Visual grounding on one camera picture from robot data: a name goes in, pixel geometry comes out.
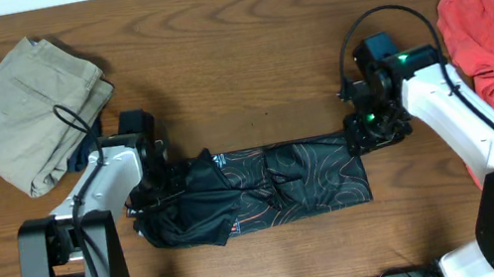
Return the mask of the black printed sports jersey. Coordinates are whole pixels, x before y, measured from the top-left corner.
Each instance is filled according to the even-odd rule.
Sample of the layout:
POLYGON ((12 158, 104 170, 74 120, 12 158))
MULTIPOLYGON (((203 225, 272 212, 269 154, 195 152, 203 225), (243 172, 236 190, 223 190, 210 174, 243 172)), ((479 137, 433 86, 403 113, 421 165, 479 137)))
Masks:
POLYGON ((343 133, 167 165, 160 189, 130 194, 133 228, 158 248, 224 246, 231 237, 360 206, 373 193, 343 133))

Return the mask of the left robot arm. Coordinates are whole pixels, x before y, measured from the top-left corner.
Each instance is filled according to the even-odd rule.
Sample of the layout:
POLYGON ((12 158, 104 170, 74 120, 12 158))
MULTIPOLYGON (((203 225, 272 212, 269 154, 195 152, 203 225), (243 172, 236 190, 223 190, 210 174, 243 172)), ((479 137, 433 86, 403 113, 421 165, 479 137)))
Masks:
POLYGON ((152 114, 124 111, 117 133, 97 138, 69 196, 48 216, 21 224, 21 277, 130 277, 116 227, 121 213, 151 219, 184 191, 155 128, 152 114))

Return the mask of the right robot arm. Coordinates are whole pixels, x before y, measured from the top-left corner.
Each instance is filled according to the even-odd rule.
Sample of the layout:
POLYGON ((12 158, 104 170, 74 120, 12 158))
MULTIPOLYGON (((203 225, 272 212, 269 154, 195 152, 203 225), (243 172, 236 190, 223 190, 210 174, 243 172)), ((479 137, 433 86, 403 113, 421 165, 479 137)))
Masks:
POLYGON ((423 121, 463 160, 482 189, 475 238, 440 257, 434 277, 494 277, 494 109, 430 45, 399 51, 385 33, 353 52, 362 80, 344 82, 355 110, 344 119, 353 156, 392 146, 423 121))

